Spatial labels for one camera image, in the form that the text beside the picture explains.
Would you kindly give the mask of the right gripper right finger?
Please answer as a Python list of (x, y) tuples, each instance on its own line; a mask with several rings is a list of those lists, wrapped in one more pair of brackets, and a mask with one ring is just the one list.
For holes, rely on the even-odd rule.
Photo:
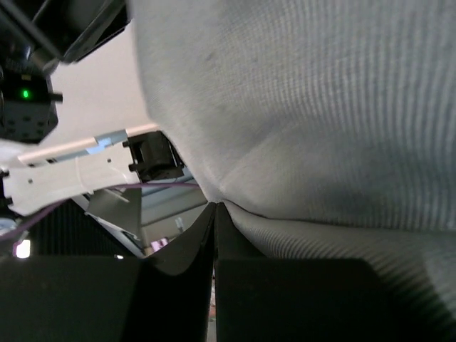
[(271, 259), (217, 205), (218, 341), (389, 341), (386, 295), (356, 259)]

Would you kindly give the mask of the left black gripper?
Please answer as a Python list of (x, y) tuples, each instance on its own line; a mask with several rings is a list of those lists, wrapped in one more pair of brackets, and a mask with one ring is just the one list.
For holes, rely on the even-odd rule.
[(51, 74), (128, 25), (126, 1), (1, 2), (1, 138), (38, 144), (58, 124)]

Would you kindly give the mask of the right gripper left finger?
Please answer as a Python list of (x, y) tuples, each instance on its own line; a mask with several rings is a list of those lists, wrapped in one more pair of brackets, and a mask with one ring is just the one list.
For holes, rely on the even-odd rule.
[(215, 212), (209, 203), (190, 228), (140, 262), (125, 341), (206, 340)]

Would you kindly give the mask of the grey pleated skirt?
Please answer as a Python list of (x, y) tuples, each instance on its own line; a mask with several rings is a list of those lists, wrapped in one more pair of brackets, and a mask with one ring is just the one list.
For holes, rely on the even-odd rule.
[(453, 1), (132, 1), (152, 121), (268, 255), (455, 323)]

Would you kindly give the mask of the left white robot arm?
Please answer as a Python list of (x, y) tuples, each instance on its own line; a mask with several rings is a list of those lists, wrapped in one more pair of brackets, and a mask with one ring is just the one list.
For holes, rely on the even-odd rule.
[(124, 141), (86, 154), (95, 138), (54, 148), (41, 143), (58, 124), (63, 96), (51, 74), (122, 33), (126, 1), (1, 3), (1, 211), (27, 217), (55, 202), (111, 187), (180, 177), (184, 162), (151, 125), (128, 128)]

